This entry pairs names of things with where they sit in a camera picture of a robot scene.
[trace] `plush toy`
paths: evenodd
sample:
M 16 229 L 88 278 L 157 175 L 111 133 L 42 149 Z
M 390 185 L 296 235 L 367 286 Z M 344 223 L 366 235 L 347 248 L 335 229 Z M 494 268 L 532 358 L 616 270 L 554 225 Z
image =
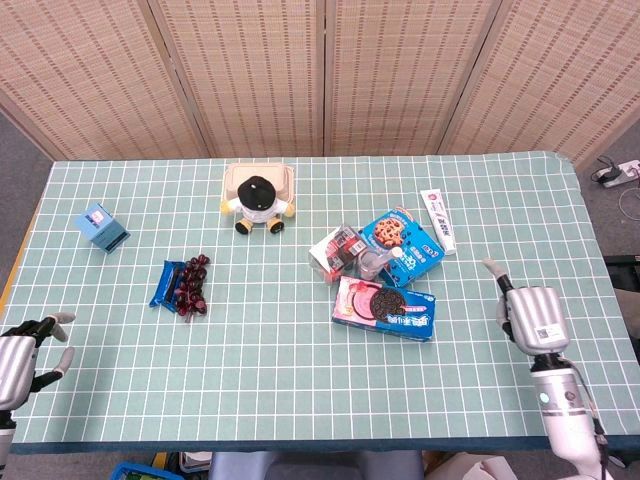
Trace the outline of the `plush toy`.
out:
M 266 223 L 271 233 L 278 233 L 284 228 L 279 215 L 293 217 L 295 208 L 291 203 L 276 197 L 276 189 L 269 180 L 253 176 L 238 187 L 238 196 L 223 201 L 220 211 L 225 214 L 242 213 L 242 220 L 236 223 L 236 230 L 247 235 L 254 223 Z

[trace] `table edge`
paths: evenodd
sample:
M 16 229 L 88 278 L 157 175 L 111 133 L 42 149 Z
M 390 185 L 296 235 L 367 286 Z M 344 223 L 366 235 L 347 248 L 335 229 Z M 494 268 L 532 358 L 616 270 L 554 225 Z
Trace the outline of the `table edge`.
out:
M 639 435 L 609 435 L 610 449 L 640 448 Z M 248 440 L 248 441 L 91 441 L 91 442 L 27 442 L 14 443 L 11 453 L 88 453 L 116 451 L 155 452 L 255 452 L 255 451 L 389 451 L 389 450 L 439 450 L 439 451 L 487 451 L 487 450 L 541 450 L 549 449 L 546 436 L 518 437 L 458 437 L 458 438 L 397 438 L 360 440 Z

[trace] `grapes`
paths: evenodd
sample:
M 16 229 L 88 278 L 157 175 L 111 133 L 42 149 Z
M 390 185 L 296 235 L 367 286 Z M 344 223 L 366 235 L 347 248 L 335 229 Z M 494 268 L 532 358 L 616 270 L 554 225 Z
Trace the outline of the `grapes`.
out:
M 178 315 L 187 316 L 187 322 L 191 315 L 207 313 L 207 303 L 202 296 L 202 285 L 207 276 L 207 269 L 211 259 L 204 254 L 192 257 L 182 272 L 182 281 L 175 289 L 176 307 Z

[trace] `green checkered tablecloth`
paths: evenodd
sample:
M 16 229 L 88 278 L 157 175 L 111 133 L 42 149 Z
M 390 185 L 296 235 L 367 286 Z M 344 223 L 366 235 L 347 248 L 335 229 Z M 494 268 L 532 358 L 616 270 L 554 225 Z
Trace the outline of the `green checkered tablecloth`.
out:
M 238 161 L 55 163 L 2 323 L 74 311 L 76 358 L 61 382 L 18 410 L 18 450 L 540 438 L 528 359 L 494 322 L 486 256 L 506 264 L 515 285 L 558 289 L 573 338 L 566 354 L 591 384 L 605 427 L 640 435 L 640 368 L 566 159 L 269 159 L 295 168 L 297 215 L 281 234 L 259 226 L 249 236 L 218 213 L 223 172 Z M 336 287 L 311 270 L 309 247 L 396 205 L 433 233 L 418 194 L 428 188 L 444 192 L 458 248 L 411 286 L 437 298 L 434 338 L 331 323 Z M 94 202 L 131 232 L 109 256 L 74 226 Z M 149 308 L 163 260 L 200 252 L 212 259 L 208 314 L 188 325 Z M 55 365 L 62 348 L 47 342 L 39 365 Z

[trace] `robotic arm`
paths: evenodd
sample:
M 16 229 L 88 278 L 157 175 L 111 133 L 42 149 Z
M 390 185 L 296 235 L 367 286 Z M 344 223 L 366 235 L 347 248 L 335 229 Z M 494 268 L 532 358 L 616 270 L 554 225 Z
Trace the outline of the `robotic arm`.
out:
M 498 325 L 533 357 L 531 377 L 551 449 L 580 474 L 565 480 L 613 480 L 607 472 L 607 440 L 595 402 L 577 367 L 560 356 L 569 345 L 569 334 L 558 294 L 550 287 L 514 288 L 503 267 L 490 258 L 483 263 L 503 294 L 496 312 Z M 587 393 L 593 425 L 576 375 Z
M 66 342 L 67 334 L 60 325 L 75 318 L 72 313 L 54 313 L 40 322 L 26 321 L 0 336 L 0 478 L 16 431 L 11 412 L 21 407 L 29 394 L 60 380 L 73 360 L 74 349 L 67 347 L 53 370 L 35 376 L 38 349 L 50 336 Z

